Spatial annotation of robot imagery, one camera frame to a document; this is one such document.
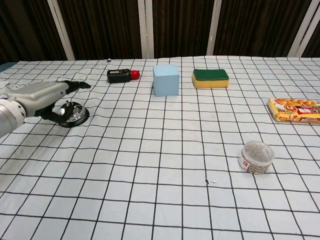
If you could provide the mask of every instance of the red cap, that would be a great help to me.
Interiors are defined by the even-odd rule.
[[[131,70],[130,71],[131,80],[138,79],[140,77],[140,71],[138,70]]]

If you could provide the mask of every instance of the container lid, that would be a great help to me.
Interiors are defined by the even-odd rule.
[[[257,166],[269,166],[275,157],[272,148],[262,141],[248,141],[242,149],[243,157]]]

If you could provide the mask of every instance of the snack package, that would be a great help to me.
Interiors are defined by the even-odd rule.
[[[320,100],[270,98],[268,106],[278,121],[320,124]]]

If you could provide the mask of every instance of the food package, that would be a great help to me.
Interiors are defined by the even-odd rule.
[[[278,121],[320,124],[320,100],[270,98],[268,106]]]

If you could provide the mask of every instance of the yellow sponge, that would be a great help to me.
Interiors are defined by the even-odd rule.
[[[229,76],[224,69],[195,69],[192,82],[195,88],[226,88]]]

